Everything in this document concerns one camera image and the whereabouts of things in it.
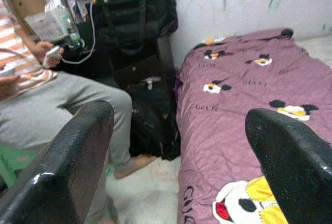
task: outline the striped shirt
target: striped shirt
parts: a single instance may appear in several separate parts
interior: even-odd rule
[[[15,74],[21,76],[16,85],[15,94],[10,97],[40,86],[57,75],[52,70],[44,69],[27,49],[21,37],[15,33],[15,26],[18,24],[6,0],[0,0],[0,48],[2,49],[0,65],[6,64],[9,67],[15,67]]]

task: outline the white wall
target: white wall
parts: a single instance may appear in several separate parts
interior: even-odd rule
[[[177,0],[176,66],[201,40],[289,26],[295,37],[332,34],[332,0]]]

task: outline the bed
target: bed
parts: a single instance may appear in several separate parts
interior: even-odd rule
[[[250,109],[304,121],[332,144],[332,71],[292,35],[291,29],[261,31],[200,44],[188,53],[177,90],[178,223],[263,223],[259,213],[249,217],[240,207],[225,208],[232,189],[265,183],[245,135]]]

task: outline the gray sweatpants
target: gray sweatpants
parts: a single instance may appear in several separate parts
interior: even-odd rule
[[[0,142],[38,151],[55,137],[81,106],[94,100],[108,101],[114,109],[109,155],[114,170],[125,171],[133,164],[129,154],[130,96],[120,89],[64,72],[59,72],[54,80],[0,104]],[[106,217],[105,183],[103,173],[89,210],[89,219],[98,215],[103,219]]]

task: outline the floor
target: floor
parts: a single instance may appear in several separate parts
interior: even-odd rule
[[[118,224],[176,223],[180,163],[180,157],[173,161],[157,158],[121,180],[116,180],[111,173],[106,192],[114,201]]]

